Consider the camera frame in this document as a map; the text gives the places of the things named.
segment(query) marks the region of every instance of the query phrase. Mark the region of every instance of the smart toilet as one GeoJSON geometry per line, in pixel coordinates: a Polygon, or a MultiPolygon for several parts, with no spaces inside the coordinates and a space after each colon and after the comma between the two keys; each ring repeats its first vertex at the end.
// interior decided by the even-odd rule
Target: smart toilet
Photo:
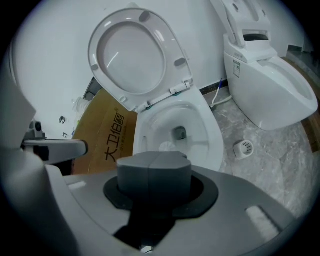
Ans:
{"type": "Polygon", "coordinates": [[[271,47],[267,13],[255,0],[211,0],[227,33],[224,65],[230,93],[259,128],[292,125],[318,109],[307,80],[271,47]]]}
{"type": "Polygon", "coordinates": [[[97,81],[138,113],[133,154],[180,151],[193,165],[220,169],[220,128],[163,18],[137,7],[113,12],[94,30],[88,60],[97,81]]]}

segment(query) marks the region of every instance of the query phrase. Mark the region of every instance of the white toilet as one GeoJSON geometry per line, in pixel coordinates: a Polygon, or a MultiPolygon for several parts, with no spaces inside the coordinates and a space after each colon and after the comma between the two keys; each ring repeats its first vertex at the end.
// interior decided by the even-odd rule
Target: white toilet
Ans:
{"type": "Polygon", "coordinates": [[[133,154],[180,151],[218,171],[224,143],[174,32],[155,12],[126,8],[105,18],[88,49],[97,81],[138,113],[133,154]]]}
{"type": "Polygon", "coordinates": [[[270,45],[267,13],[255,0],[211,0],[227,34],[224,64],[230,93],[259,128],[292,125],[318,109],[307,80],[270,45]]]}

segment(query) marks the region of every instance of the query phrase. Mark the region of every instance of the water in toilet bowl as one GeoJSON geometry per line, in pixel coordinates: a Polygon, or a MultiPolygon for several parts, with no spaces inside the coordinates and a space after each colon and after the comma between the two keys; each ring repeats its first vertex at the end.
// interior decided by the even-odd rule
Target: water in toilet bowl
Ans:
{"type": "Polygon", "coordinates": [[[209,156],[206,127],[190,104],[169,106],[146,119],[141,126],[140,138],[140,152],[180,151],[198,166],[209,156]]]}

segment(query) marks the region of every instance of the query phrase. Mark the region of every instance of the toilet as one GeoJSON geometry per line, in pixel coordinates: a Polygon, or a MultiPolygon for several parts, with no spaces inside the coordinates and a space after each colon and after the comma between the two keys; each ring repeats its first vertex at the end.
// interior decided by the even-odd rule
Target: toilet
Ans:
{"type": "Polygon", "coordinates": [[[271,47],[267,13],[255,0],[211,0],[227,33],[224,65],[237,106],[272,131],[311,116],[318,101],[307,80],[271,47]]]}
{"type": "Polygon", "coordinates": [[[219,171],[220,128],[163,18],[139,7],[113,12],[94,30],[88,61],[101,86],[138,113],[134,155],[180,151],[193,165],[219,171]]]}

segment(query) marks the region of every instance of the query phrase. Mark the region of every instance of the brown cardboard box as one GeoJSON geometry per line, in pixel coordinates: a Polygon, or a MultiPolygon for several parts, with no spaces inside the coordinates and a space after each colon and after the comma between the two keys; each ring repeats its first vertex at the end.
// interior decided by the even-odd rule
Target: brown cardboard box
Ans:
{"type": "Polygon", "coordinates": [[[88,144],[88,153],[74,160],[72,174],[115,170],[117,159],[132,156],[137,116],[101,89],[86,109],[72,137],[88,144]]]}

